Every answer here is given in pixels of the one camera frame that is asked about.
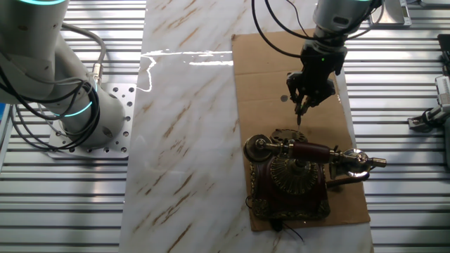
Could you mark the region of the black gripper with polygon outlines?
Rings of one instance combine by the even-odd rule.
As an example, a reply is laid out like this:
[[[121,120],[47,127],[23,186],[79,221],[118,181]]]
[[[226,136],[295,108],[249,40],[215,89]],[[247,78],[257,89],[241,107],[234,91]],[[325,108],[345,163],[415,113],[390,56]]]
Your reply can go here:
[[[335,85],[329,76],[340,74],[347,49],[321,53],[312,45],[306,45],[301,53],[302,72],[289,72],[286,80],[290,100],[295,104],[296,114],[305,114],[325,99],[335,95]]]

